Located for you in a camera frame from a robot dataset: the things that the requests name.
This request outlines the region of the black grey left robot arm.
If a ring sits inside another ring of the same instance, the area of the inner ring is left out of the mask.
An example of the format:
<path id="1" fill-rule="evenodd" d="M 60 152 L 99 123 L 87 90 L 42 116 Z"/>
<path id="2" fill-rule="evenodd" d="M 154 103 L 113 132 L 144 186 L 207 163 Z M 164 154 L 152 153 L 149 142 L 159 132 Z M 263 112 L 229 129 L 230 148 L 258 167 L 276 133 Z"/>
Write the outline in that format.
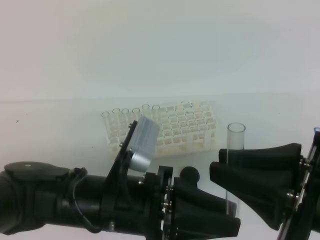
<path id="1" fill-rule="evenodd" d="M 89 175 L 40 162 L 16 162 L 0 174 L 0 232 L 13 235 L 44 225 L 113 232 L 147 240 L 236 237 L 241 221 L 225 201 L 175 178 L 161 166 L 143 177 L 111 171 Z"/>

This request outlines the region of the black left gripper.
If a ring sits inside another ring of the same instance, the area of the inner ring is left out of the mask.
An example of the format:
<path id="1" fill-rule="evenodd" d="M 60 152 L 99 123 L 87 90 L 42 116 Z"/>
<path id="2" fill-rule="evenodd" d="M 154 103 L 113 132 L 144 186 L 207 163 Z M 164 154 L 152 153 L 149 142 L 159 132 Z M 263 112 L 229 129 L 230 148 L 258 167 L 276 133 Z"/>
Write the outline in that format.
<path id="1" fill-rule="evenodd" d="M 160 166 L 139 179 L 146 197 L 140 223 L 147 240 L 212 240 L 237 237 L 241 220 L 226 214 L 223 198 L 211 195 Z"/>

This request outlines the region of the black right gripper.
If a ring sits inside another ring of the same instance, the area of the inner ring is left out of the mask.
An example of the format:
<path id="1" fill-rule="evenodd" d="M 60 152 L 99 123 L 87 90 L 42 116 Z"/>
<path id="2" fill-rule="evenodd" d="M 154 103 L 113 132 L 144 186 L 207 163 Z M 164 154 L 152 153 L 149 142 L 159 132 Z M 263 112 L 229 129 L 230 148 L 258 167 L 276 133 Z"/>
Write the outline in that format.
<path id="1" fill-rule="evenodd" d="M 307 157 L 302 145 L 225 149 L 209 166 L 210 180 L 226 190 L 225 212 L 235 217 L 238 201 L 249 206 L 278 240 L 308 240 L 320 232 L 320 131 Z"/>

